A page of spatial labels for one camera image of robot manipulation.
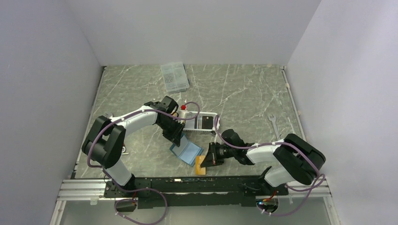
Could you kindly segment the gold credit card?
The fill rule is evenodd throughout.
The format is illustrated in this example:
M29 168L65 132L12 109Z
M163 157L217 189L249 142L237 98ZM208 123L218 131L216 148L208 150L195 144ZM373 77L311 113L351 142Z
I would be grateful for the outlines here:
M206 168L201 166L204 159L205 159L205 156L196 156L195 166L194 166L196 175L200 175L200 176L206 175Z

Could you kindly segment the blue card holder wallet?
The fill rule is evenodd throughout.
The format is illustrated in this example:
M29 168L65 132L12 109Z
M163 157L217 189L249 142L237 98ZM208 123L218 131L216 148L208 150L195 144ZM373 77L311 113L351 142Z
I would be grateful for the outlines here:
M195 165L196 156L203 152L203 148L191 142L185 134L182 134L180 146L172 144L169 150L180 160L189 166Z

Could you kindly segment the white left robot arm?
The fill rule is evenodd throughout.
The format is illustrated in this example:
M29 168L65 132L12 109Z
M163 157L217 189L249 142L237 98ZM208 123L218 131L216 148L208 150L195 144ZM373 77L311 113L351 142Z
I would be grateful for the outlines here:
M178 103L169 96L162 101L147 102L138 110L115 119L99 116L86 136L82 152L89 160L99 163L107 175L117 183L116 191L124 197L134 193L135 176L121 160L125 137L141 128L157 125L162 135L179 147L184 125L173 113Z

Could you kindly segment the white plastic basket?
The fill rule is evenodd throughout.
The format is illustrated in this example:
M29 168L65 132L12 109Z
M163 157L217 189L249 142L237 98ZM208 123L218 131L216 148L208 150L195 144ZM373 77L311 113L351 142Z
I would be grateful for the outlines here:
M217 115L214 112L200 112L194 119L184 120L183 131L215 133L214 118Z

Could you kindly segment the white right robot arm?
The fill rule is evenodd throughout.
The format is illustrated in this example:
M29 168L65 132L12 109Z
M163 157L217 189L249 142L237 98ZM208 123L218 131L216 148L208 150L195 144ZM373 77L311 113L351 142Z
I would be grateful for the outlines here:
M242 165L276 163L260 176L259 190L269 195L276 187L291 181L310 185L319 175L326 157L296 134L267 145L244 142L233 130L221 134L223 143L211 142L200 167L222 165L226 158L234 158Z

